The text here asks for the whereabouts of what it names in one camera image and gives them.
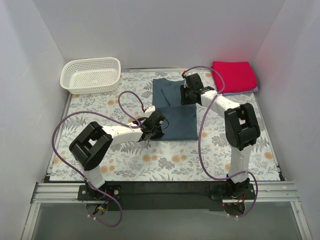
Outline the dark teal t shirt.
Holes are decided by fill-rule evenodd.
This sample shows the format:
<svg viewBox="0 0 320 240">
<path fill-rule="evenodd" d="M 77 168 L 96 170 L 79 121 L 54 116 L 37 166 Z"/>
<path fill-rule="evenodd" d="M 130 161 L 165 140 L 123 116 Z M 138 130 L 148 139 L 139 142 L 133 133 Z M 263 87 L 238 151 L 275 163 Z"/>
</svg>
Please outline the dark teal t shirt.
<svg viewBox="0 0 320 240">
<path fill-rule="evenodd" d="M 197 107 L 182 105 L 180 87 L 184 81 L 152 80 L 152 105 L 165 116 L 164 136 L 159 141 L 197 141 Z"/>
</svg>

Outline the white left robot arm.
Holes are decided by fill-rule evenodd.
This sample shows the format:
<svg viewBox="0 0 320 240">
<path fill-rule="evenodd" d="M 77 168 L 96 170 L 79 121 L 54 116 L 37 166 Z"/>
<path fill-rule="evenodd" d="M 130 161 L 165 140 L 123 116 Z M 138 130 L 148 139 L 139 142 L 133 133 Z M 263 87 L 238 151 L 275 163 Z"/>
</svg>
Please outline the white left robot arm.
<svg viewBox="0 0 320 240">
<path fill-rule="evenodd" d="M 164 122 L 168 120 L 156 110 L 133 121 L 129 127 L 102 126 L 96 121 L 85 127 L 69 145 L 69 150 L 80 163 L 85 179 L 93 184 L 93 186 L 86 184 L 86 192 L 91 198 L 100 200 L 106 197 L 98 190 L 115 196 L 107 186 L 100 167 L 108 149 L 117 144 L 160 139 L 164 136 L 162 129 Z"/>
</svg>

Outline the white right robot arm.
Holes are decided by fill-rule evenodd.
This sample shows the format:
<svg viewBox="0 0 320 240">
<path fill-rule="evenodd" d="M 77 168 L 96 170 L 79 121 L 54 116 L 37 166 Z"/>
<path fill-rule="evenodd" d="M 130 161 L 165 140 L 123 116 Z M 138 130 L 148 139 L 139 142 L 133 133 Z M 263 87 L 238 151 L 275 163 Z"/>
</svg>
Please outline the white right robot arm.
<svg viewBox="0 0 320 240">
<path fill-rule="evenodd" d="M 204 87 L 199 74 L 181 75 L 184 84 L 180 86 L 181 104 L 199 104 L 206 107 L 203 115 L 199 137 L 198 155 L 204 173 L 215 181 L 223 183 L 220 192 L 224 196 L 243 196 L 250 187 L 249 161 L 251 152 L 261 130 L 253 106 L 250 103 L 240 104 L 222 96 L 214 88 Z M 201 152 L 201 137 L 206 117 L 209 111 L 217 113 L 224 119 L 225 136 L 231 147 L 230 169 L 224 178 L 212 176 L 203 162 Z"/>
</svg>

